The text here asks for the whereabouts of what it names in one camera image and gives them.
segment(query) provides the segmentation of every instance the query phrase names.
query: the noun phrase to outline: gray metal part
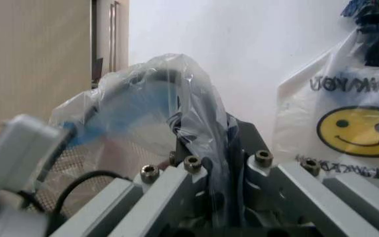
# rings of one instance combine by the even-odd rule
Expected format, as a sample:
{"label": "gray metal part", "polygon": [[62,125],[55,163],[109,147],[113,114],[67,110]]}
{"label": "gray metal part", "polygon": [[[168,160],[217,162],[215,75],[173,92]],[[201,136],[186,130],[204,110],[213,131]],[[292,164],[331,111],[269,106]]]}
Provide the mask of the gray metal part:
{"label": "gray metal part", "polygon": [[267,192],[290,221],[306,217],[324,236],[379,236],[376,228],[297,162],[267,170],[255,164],[254,156],[247,162],[249,179]]}
{"label": "gray metal part", "polygon": [[245,220],[250,227],[279,227],[280,222],[272,211],[244,209]]}
{"label": "gray metal part", "polygon": [[114,179],[51,237],[107,236],[142,195],[141,187]]}
{"label": "gray metal part", "polygon": [[192,207],[188,211],[187,217],[199,217],[206,214],[208,195],[205,191],[201,191],[194,196]]}
{"label": "gray metal part", "polygon": [[379,229],[379,188],[353,173],[325,179],[324,185]]}
{"label": "gray metal part", "polygon": [[177,226],[193,199],[192,194],[188,172],[168,167],[109,236],[158,236],[167,224]]}
{"label": "gray metal part", "polygon": [[[177,168],[185,170],[184,163],[181,162]],[[206,189],[206,184],[207,184],[207,176],[208,176],[207,170],[202,166],[198,172],[190,173],[190,175],[192,178],[194,195],[195,193],[204,191]]]}
{"label": "gray metal part", "polygon": [[65,132],[28,116],[18,115],[0,134],[0,189],[21,190],[41,160],[48,158]]}
{"label": "gray metal part", "polygon": [[0,237],[43,237],[47,219],[0,203]]}
{"label": "gray metal part", "polygon": [[255,211],[273,210],[273,202],[257,185],[244,180],[244,204]]}

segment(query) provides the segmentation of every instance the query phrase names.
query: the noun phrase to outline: hex socket screw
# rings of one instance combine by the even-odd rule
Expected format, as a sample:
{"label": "hex socket screw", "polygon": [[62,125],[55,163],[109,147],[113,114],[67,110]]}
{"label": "hex socket screw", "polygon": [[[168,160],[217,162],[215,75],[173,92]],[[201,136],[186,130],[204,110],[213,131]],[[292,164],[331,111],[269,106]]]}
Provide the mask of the hex socket screw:
{"label": "hex socket screw", "polygon": [[176,151],[169,152],[169,164],[176,166]]}
{"label": "hex socket screw", "polygon": [[301,166],[314,177],[320,173],[320,164],[313,159],[304,159],[301,161]]}
{"label": "hex socket screw", "polygon": [[159,167],[153,164],[144,165],[140,170],[141,180],[146,184],[154,183],[159,174]]}
{"label": "hex socket screw", "polygon": [[259,150],[255,152],[255,161],[259,166],[267,168],[273,163],[273,155],[266,150]]}
{"label": "hex socket screw", "polygon": [[201,169],[201,160],[196,156],[187,156],[184,159],[184,168],[191,174],[195,174]]}

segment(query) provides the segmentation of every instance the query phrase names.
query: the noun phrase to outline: white plastic bag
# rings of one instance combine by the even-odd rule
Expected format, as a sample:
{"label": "white plastic bag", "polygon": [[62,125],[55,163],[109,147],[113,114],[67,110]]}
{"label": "white plastic bag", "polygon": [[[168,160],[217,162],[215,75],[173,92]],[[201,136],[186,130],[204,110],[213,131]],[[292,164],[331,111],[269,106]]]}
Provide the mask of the white plastic bag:
{"label": "white plastic bag", "polygon": [[[225,199],[212,222],[226,224],[227,115],[208,75],[189,57],[166,54],[107,74],[98,88],[55,108],[50,124],[74,127],[76,134],[46,170],[47,178],[36,183],[46,199],[89,171],[111,170],[132,179],[146,164],[168,165],[178,138],[192,154],[210,159],[210,197],[215,202],[220,193]],[[95,182],[87,185],[67,199],[70,213],[100,189]]]}
{"label": "white plastic bag", "polygon": [[364,2],[379,4],[351,1],[343,14],[358,28],[280,85],[272,150],[319,161],[320,178],[355,172],[379,187],[379,22],[361,18]]}

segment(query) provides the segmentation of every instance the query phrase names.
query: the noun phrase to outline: smiley face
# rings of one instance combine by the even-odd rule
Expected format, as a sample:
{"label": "smiley face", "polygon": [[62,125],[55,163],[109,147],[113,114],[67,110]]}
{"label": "smiley face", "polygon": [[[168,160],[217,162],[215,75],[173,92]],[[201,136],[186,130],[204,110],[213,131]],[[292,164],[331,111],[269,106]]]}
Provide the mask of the smiley face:
{"label": "smiley face", "polygon": [[379,107],[343,107],[317,125],[318,137],[330,148],[353,156],[379,157]]}

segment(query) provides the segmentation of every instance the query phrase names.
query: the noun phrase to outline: black cable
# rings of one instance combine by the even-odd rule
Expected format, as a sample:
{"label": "black cable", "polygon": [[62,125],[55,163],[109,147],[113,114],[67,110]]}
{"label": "black cable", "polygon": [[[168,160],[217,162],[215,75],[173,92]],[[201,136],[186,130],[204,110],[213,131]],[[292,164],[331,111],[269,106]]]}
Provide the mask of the black cable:
{"label": "black cable", "polygon": [[46,210],[44,209],[44,207],[40,204],[39,201],[37,201],[37,199],[30,193],[27,193],[23,190],[19,191],[16,193],[18,196],[22,197],[24,200],[26,200],[27,202],[31,203],[38,212],[42,212],[42,213],[45,213]]}
{"label": "black cable", "polygon": [[61,195],[59,195],[58,200],[56,201],[55,208],[53,208],[52,214],[60,214],[62,207],[64,206],[65,199],[67,199],[68,195],[81,183],[84,181],[97,177],[97,176],[108,176],[112,178],[119,178],[119,179],[124,179],[122,176],[119,174],[112,172],[112,171],[107,171],[107,170],[96,170],[92,172],[88,172],[86,174],[81,175],[77,179],[75,179],[72,183],[70,183],[67,188],[65,188]]}
{"label": "black cable", "polygon": [[128,178],[124,178],[115,172],[107,171],[107,170],[96,170],[96,171],[88,172],[86,174],[81,175],[77,179],[75,179],[62,191],[61,195],[59,195],[59,198],[56,201],[55,207],[53,208],[52,214],[49,219],[49,225],[46,231],[46,236],[51,235],[55,230],[58,229],[58,227],[60,227],[66,221],[66,218],[61,215],[61,210],[62,210],[62,207],[64,206],[64,202],[67,199],[68,195],[81,183],[85,182],[88,179],[98,177],[98,176],[108,176],[112,178],[129,180]]}

